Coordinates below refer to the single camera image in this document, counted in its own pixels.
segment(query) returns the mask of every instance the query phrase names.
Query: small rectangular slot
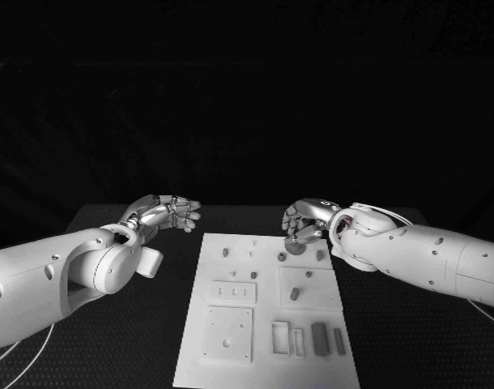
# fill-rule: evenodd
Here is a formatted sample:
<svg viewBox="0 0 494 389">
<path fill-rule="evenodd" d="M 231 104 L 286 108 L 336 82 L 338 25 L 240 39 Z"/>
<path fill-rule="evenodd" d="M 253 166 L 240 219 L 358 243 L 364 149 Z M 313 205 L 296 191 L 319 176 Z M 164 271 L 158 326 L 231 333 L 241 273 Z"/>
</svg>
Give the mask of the small rectangular slot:
<svg viewBox="0 0 494 389">
<path fill-rule="evenodd" d="M 293 355 L 296 358 L 305 358 L 305 346 L 302 345 L 302 330 L 293 329 Z"/>
<path fill-rule="evenodd" d="M 289 358 L 289 323 L 272 322 L 272 350 L 276 357 Z"/>
</svg>

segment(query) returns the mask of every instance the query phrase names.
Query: black background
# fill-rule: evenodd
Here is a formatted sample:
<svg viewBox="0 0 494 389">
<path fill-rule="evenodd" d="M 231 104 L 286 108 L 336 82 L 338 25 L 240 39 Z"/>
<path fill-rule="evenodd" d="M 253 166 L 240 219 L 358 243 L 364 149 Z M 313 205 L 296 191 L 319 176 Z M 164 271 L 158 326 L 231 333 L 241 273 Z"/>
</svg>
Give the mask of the black background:
<svg viewBox="0 0 494 389">
<path fill-rule="evenodd" d="M 0 246 L 146 194 L 494 241 L 494 2 L 0 2 Z"/>
</svg>

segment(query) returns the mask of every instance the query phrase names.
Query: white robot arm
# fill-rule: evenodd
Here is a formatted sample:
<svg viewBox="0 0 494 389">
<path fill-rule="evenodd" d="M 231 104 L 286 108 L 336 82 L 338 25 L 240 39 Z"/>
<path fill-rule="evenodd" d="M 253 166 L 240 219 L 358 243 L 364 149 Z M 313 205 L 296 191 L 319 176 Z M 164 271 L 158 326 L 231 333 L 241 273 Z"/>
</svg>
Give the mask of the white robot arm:
<svg viewBox="0 0 494 389">
<path fill-rule="evenodd" d="M 197 208 L 181 197 L 148 195 L 116 224 L 0 250 L 0 348 L 119 292 L 135 272 L 155 276 L 162 254 L 143 245 L 159 229 L 189 232 Z"/>
<path fill-rule="evenodd" d="M 407 220 L 410 225 L 398 228 L 372 208 L 299 200 L 282 220 L 286 251 L 299 254 L 328 230 L 332 255 L 357 269 L 378 270 L 420 288 L 494 306 L 494 243 Z"/>
</svg>

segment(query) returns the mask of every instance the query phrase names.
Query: robotic hand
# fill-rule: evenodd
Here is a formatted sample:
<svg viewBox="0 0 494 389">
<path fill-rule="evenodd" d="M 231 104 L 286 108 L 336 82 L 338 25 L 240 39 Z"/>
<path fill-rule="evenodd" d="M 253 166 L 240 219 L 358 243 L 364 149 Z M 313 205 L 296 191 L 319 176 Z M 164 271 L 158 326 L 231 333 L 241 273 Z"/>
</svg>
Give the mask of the robotic hand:
<svg viewBox="0 0 494 389">
<path fill-rule="evenodd" d="M 393 218 L 405 226 L 397 227 Z M 280 227 L 290 254 L 302 254 L 328 230 L 331 254 L 357 269 L 378 270 L 420 288 L 494 306 L 492 242 L 413 225 L 381 208 L 355 203 L 341 209 L 322 199 L 296 201 Z"/>
<path fill-rule="evenodd" d="M 0 348 L 119 292 L 132 274 L 152 278 L 162 254 L 145 247 L 159 229 L 191 232 L 197 201 L 146 195 L 120 221 L 0 250 Z"/>
</svg>

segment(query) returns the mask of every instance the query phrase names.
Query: dark table surface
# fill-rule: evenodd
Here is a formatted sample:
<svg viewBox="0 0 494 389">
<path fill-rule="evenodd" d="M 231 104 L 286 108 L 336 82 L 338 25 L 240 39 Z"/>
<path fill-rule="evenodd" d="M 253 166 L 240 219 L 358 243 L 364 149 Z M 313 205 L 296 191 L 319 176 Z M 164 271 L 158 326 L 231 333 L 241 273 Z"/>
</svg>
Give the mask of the dark table surface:
<svg viewBox="0 0 494 389">
<path fill-rule="evenodd" d="M 66 232 L 115 223 L 125 209 L 86 205 Z M 12 387 L 171 387 L 202 233 L 283 236 L 285 209 L 204 206 L 191 233 L 162 230 L 148 245 L 164 253 L 156 277 L 135 274 L 115 295 L 56 324 L 40 358 Z M 427 224 L 416 209 L 390 210 Z M 494 388 L 494 322 L 472 305 L 378 271 L 358 271 L 341 259 L 332 264 L 361 388 Z M 0 388 L 33 360 L 47 331 L 0 362 Z"/>
</svg>

